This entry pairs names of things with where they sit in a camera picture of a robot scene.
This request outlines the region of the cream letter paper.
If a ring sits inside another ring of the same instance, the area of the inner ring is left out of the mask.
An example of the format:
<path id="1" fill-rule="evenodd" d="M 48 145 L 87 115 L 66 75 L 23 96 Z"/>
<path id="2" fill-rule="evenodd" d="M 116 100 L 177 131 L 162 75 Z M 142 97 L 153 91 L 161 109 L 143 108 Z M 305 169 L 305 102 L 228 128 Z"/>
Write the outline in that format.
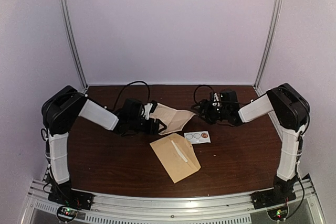
<path id="1" fill-rule="evenodd" d="M 182 153 L 182 151 L 179 149 L 179 147 L 175 144 L 175 142 L 173 140 L 171 140 L 172 145 L 174 146 L 177 154 L 180 156 L 180 158 L 184 161 L 184 162 L 188 162 L 188 159 L 184 156 L 184 154 Z"/>
<path id="2" fill-rule="evenodd" d="M 177 110 L 166 105 L 157 104 L 157 107 L 149 118 L 160 119 L 167 125 L 167 129 L 159 135 L 167 135 L 179 132 L 187 124 L 187 122 L 196 114 L 189 110 Z"/>

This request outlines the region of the brown kraft envelope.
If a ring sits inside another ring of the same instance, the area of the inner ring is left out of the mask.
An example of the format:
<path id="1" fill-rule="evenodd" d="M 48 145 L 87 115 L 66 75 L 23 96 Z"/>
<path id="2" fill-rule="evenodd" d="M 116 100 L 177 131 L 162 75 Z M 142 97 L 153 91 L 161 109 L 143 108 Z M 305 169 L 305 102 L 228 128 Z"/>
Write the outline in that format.
<path id="1" fill-rule="evenodd" d="M 184 156 L 188 159 L 187 163 L 177 154 L 171 140 L 175 142 Z M 195 155 L 192 144 L 179 134 L 172 133 L 150 143 L 150 146 L 175 184 L 195 174 L 201 169 L 201 165 Z"/>

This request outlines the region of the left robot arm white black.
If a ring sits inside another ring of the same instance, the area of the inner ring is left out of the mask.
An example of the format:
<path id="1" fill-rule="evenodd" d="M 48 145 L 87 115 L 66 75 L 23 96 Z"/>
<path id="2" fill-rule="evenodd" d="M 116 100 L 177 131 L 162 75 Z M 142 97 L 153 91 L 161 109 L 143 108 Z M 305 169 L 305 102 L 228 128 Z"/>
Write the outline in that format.
<path id="1" fill-rule="evenodd" d="M 109 109 L 72 86 L 47 100 L 41 109 L 41 136 L 56 198 L 64 205 L 71 205 L 76 199 L 68 167 L 68 139 L 73 127 L 83 121 L 120 136 L 138 132 L 158 135 L 167 129 L 162 119 L 150 117 L 158 106 L 155 101 L 143 103 L 128 98 L 121 108 Z"/>

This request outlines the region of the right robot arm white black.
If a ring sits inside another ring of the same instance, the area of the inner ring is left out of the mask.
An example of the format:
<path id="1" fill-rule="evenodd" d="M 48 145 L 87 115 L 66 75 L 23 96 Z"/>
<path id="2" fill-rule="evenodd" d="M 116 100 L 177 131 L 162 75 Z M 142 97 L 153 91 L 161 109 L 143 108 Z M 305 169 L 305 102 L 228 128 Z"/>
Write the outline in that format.
<path id="1" fill-rule="evenodd" d="M 290 84 L 271 88 L 248 103 L 239 102 L 233 89 L 221 92 L 212 90 L 209 99 L 195 100 L 192 110 L 208 124 L 226 121 L 231 127 L 269 116 L 282 143 L 280 162 L 269 199 L 279 204 L 292 193 L 294 183 L 299 180 L 298 166 L 303 151 L 303 137 L 310 125 L 310 105 Z"/>

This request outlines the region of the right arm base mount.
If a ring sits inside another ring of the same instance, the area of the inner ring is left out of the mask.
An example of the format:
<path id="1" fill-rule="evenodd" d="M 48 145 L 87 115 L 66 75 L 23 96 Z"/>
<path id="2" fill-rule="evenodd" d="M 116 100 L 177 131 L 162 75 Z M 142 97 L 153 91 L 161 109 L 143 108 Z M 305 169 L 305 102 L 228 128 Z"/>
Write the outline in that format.
<path id="1" fill-rule="evenodd" d="M 250 196 L 251 201 L 254 205 L 254 209 L 268 208 L 279 204 L 284 204 L 286 200 L 292 201 L 297 198 L 294 192 L 290 192 L 286 196 L 281 196 L 277 198 L 272 189 L 265 191 L 256 191 Z"/>

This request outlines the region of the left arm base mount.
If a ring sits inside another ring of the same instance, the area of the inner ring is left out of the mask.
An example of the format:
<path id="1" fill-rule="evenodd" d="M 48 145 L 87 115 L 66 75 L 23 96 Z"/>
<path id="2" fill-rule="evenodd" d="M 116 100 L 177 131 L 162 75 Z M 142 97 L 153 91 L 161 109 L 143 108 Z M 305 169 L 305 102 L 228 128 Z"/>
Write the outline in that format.
<path id="1" fill-rule="evenodd" d="M 70 199 L 66 199 L 62 194 L 52 192 L 48 196 L 48 200 L 60 205 L 70 206 L 79 210 L 90 210 L 93 201 L 93 194 L 80 191 L 72 191 Z"/>

